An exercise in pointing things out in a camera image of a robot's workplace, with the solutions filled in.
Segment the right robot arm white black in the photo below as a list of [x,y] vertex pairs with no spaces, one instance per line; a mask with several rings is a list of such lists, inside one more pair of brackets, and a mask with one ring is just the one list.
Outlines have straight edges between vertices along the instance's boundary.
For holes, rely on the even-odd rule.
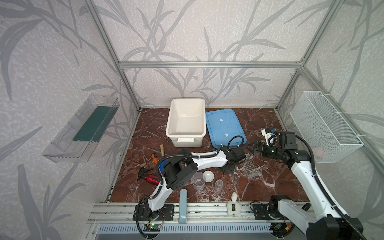
[[277,200],[277,212],[288,218],[308,240],[364,240],[360,220],[347,214],[317,173],[315,154],[310,145],[294,132],[280,132],[278,137],[277,147],[257,141],[246,148],[252,154],[283,161],[301,183],[315,216],[288,199]]

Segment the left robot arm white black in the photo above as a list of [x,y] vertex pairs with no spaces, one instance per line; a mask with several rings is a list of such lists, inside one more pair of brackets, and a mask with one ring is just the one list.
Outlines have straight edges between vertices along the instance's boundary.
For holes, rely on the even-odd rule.
[[221,146],[209,153],[192,153],[188,149],[178,154],[162,158],[153,168],[153,175],[147,174],[151,169],[141,168],[138,180],[155,185],[150,196],[143,196],[135,207],[134,221],[172,221],[174,205],[166,201],[171,193],[183,188],[195,173],[201,170],[216,168],[225,174],[232,174],[235,166],[242,163],[246,154],[241,147]]

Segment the clear test tube rack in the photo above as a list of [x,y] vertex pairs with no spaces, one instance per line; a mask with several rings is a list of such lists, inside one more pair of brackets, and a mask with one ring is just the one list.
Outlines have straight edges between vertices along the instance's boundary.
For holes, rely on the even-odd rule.
[[260,179],[262,177],[261,167],[255,163],[253,156],[246,155],[245,161],[238,167],[238,174],[249,179]]

